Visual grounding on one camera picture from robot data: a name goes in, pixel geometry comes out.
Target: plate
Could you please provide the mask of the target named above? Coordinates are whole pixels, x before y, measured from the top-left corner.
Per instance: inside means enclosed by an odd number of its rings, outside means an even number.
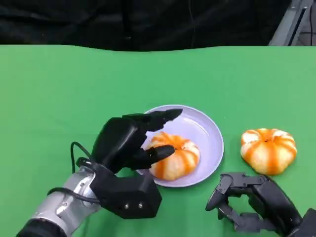
[[[187,187],[197,184],[208,178],[221,163],[224,153],[223,136],[214,121],[203,112],[184,105],[163,105],[153,108],[153,111],[169,109],[183,109],[182,114],[175,120],[167,122],[162,130],[147,132],[147,139],[143,145],[146,148],[153,136],[161,131],[171,135],[179,135],[193,141],[200,150],[199,164],[195,170],[174,181],[161,180],[154,177],[158,185],[165,187]],[[149,173],[149,170],[138,170],[140,174]]]

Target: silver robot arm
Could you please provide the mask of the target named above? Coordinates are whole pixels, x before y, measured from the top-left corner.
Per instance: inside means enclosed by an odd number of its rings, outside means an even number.
[[[69,177],[63,187],[86,198],[96,198],[90,188],[94,178],[95,173],[82,166],[79,171]],[[38,207],[31,220],[46,220],[54,223],[63,230],[67,237],[71,237],[89,215],[100,209],[99,204],[79,200],[70,194],[53,192]]]
[[[90,154],[79,143],[71,144],[72,172],[63,187],[47,198],[17,237],[71,237],[92,213],[101,208],[123,219],[153,218],[162,197],[151,176],[117,177],[122,168],[148,169],[174,153],[172,146],[143,150],[147,131],[157,131],[182,110],[111,118],[99,133]],[[79,158],[75,172],[74,145],[87,155]]]

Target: peeled tangerine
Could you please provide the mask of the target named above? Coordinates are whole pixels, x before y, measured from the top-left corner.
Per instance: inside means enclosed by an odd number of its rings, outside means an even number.
[[[241,136],[241,156],[258,173],[280,174],[295,159],[293,137],[278,129],[248,130]]]
[[[190,140],[161,132],[151,140],[150,147],[172,145],[175,153],[152,165],[150,172],[157,178],[175,180],[191,173],[199,162],[198,147]]]

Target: black cable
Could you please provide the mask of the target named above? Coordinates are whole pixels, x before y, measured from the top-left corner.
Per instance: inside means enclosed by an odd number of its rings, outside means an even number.
[[[75,156],[74,156],[74,147],[75,147],[75,145],[77,147],[79,147],[86,154],[86,156],[89,159],[91,159],[91,154],[79,142],[72,142],[71,145],[70,145],[70,156],[71,156],[72,173],[75,173],[75,171],[76,171]],[[53,192],[61,192],[61,193],[64,193],[64,194],[69,194],[69,195],[73,196],[74,198],[77,198],[77,199],[79,199],[81,201],[87,201],[89,203],[100,204],[100,201],[98,199],[96,199],[96,198],[89,198],[89,197],[82,196],[82,195],[77,194],[74,191],[72,191],[70,189],[67,189],[67,188],[61,188],[61,187],[53,188],[53,189],[48,191],[47,195],[50,195]]]
[[[313,15],[313,4],[311,5],[310,9],[310,25],[311,25],[311,46],[313,45],[313,22],[312,22],[312,15]]]
[[[80,194],[76,194],[74,191],[67,189],[67,188],[61,188],[61,187],[53,188],[53,189],[49,190],[47,195],[50,195],[53,192],[61,192],[64,194],[69,194],[69,195],[71,195],[71,196],[73,196],[81,201],[87,201],[90,203],[100,204],[100,201],[96,198],[89,198],[89,197],[82,196]]]
[[[72,173],[75,173],[76,171],[76,165],[75,165],[75,156],[74,156],[74,146],[79,147],[86,156],[91,159],[91,154],[79,143],[79,142],[72,142],[70,145],[70,157],[71,157],[71,166],[72,166]]]
[[[311,32],[301,32],[301,35],[306,35],[306,34],[310,34]]]

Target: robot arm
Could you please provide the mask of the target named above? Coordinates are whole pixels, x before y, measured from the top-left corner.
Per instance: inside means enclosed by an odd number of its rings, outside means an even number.
[[[229,206],[229,197],[247,195],[257,213],[237,214]],[[281,237],[316,236],[316,211],[310,209],[302,218],[284,191],[268,176],[223,173],[211,195],[206,211],[218,209],[218,219],[227,218],[237,232],[274,231]]]
[[[115,174],[124,167],[150,168],[173,154],[172,146],[148,150],[141,146],[147,131],[162,129],[181,112],[175,109],[111,118],[96,139],[92,154],[85,151],[88,158],[78,159],[79,171],[63,187],[49,191],[17,237],[70,237],[85,218],[101,208],[124,219],[155,217],[162,197],[152,177],[118,178]]]

